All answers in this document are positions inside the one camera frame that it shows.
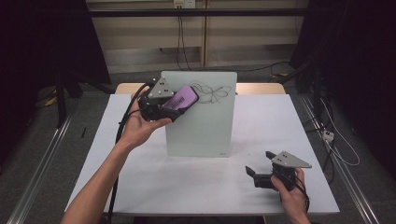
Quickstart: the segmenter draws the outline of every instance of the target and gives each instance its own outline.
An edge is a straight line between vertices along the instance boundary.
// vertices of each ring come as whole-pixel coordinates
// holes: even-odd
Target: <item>forearm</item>
[[[62,223],[97,223],[104,212],[108,195],[124,165],[126,145],[114,146],[101,167],[69,205]]]

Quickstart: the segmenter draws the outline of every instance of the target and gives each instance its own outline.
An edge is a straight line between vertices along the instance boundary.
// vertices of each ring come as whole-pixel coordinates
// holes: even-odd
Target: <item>power strip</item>
[[[332,132],[329,132],[329,131],[323,131],[323,133],[322,133],[322,139],[324,140],[324,141],[327,141],[327,142],[332,142],[332,140],[334,139],[334,133],[332,133]]]
[[[195,8],[195,0],[174,0],[174,8]]]

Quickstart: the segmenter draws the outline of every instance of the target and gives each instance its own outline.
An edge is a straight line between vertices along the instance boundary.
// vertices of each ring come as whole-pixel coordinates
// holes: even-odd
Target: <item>frosted glass panel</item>
[[[200,100],[166,126],[169,156],[229,157],[236,73],[163,72],[172,91],[191,85]]]

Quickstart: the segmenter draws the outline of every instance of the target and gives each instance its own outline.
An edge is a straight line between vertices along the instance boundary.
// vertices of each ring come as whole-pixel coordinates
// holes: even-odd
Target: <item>human hand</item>
[[[133,113],[129,116],[120,139],[120,142],[127,144],[130,151],[145,143],[156,129],[172,122],[171,119],[158,119],[152,122],[144,120],[137,102],[143,93],[144,91],[140,92],[131,106],[129,113]]]
[[[297,177],[301,180],[297,181],[302,189],[304,188],[304,171],[301,168],[296,168]],[[282,198],[283,208],[288,216],[289,220],[293,224],[301,223],[311,223],[305,212],[305,196],[297,188],[288,191],[285,185],[276,176],[271,177],[271,182],[274,184],[275,188],[279,191],[280,197]]]

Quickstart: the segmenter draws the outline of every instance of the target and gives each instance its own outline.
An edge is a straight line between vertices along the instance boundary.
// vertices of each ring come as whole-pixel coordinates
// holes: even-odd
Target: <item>white table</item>
[[[114,146],[129,94],[112,95],[70,201]],[[245,166],[270,174],[265,151],[282,150],[312,164],[304,169],[310,214],[338,213],[332,192],[286,94],[238,95],[230,158],[168,157],[164,128],[129,156],[120,173],[115,214],[260,216],[283,213],[278,193],[256,189]]]

